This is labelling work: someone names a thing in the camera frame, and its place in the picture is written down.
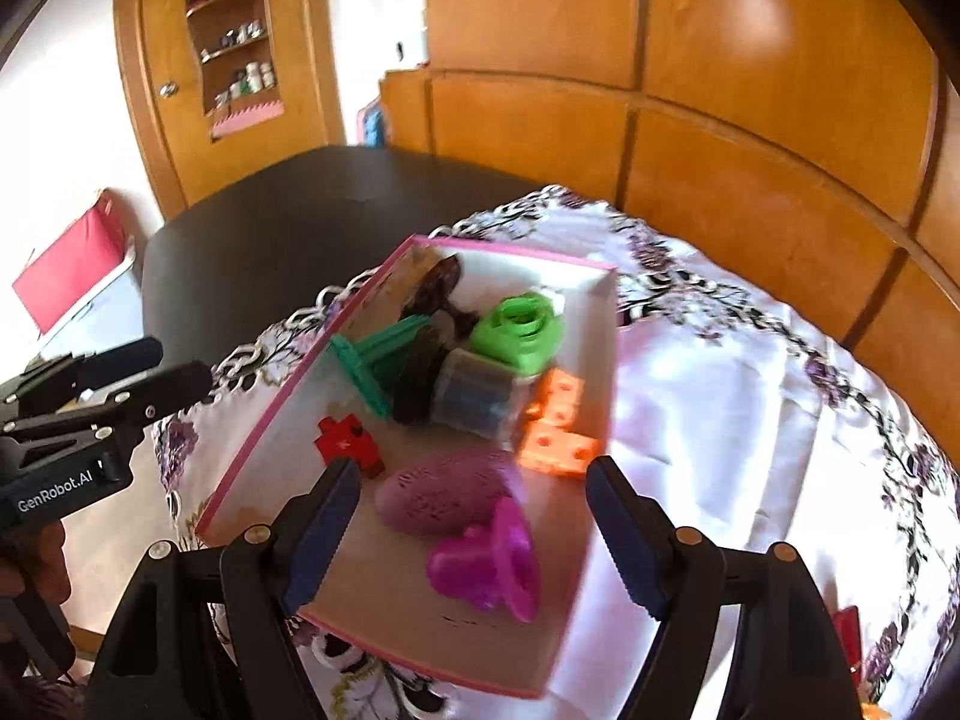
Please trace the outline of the person's left hand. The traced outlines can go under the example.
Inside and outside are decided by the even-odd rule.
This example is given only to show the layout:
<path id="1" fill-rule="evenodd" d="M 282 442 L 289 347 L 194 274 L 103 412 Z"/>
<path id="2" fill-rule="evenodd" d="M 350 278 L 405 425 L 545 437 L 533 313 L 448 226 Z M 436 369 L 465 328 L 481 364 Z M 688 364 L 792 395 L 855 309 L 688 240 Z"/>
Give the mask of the person's left hand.
<path id="1" fill-rule="evenodd" d="M 64 546 L 67 534 L 62 522 L 53 522 L 21 539 L 14 561 L 2 559 L 0 593 L 13 598 L 26 590 L 31 580 L 37 594 L 51 605 L 63 605 L 71 595 Z"/>

